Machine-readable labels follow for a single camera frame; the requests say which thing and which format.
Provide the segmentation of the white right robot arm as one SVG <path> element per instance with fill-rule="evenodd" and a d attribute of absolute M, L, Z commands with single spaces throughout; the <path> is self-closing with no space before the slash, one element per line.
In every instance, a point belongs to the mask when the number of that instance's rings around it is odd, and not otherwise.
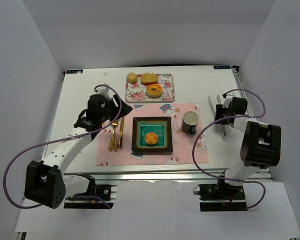
<path fill-rule="evenodd" d="M 241 97 L 226 97 L 222 102 L 209 99 L 214 119 L 241 116 L 242 118 L 225 119 L 218 125 L 223 138 L 227 136 L 226 125 L 244 133 L 240 159 L 223 173 L 223 179 L 218 180 L 219 190 L 237 190 L 244 181 L 254 173 L 275 167 L 281 158 L 281 127 L 260 122 L 246 115 L 248 101 Z"/>

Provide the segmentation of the round orange bun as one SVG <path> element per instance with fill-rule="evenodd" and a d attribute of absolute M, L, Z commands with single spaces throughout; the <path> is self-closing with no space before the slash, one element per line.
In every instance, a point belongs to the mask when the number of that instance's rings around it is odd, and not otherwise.
<path fill-rule="evenodd" d="M 157 144 L 158 139 L 158 135 L 154 132 L 148 132 L 144 136 L 144 141 L 149 146 Z"/>

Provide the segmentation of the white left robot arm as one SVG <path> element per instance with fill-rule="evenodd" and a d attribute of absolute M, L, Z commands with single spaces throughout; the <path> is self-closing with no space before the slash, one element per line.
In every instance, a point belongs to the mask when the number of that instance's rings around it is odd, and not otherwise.
<path fill-rule="evenodd" d="M 46 207 L 56 209 L 66 196 L 64 173 L 70 163 L 102 130 L 102 124 L 127 116 L 133 108 L 118 96 L 93 94 L 87 108 L 78 116 L 68 140 L 43 160 L 29 163 L 26 169 L 24 196 Z"/>

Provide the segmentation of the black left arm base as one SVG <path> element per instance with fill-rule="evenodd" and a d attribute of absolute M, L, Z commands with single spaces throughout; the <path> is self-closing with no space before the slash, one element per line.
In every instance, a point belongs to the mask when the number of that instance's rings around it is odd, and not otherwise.
<path fill-rule="evenodd" d="M 66 175 L 65 209 L 110 210 L 115 202 L 117 186 L 102 183 L 88 174 Z"/>

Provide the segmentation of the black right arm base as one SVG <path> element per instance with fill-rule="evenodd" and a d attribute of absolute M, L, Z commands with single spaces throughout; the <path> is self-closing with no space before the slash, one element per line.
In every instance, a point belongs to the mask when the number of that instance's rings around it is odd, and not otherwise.
<path fill-rule="evenodd" d="M 247 211 L 245 192 L 242 186 L 221 193 L 217 184 L 199 184 L 193 189 L 199 196 L 201 212 Z"/>

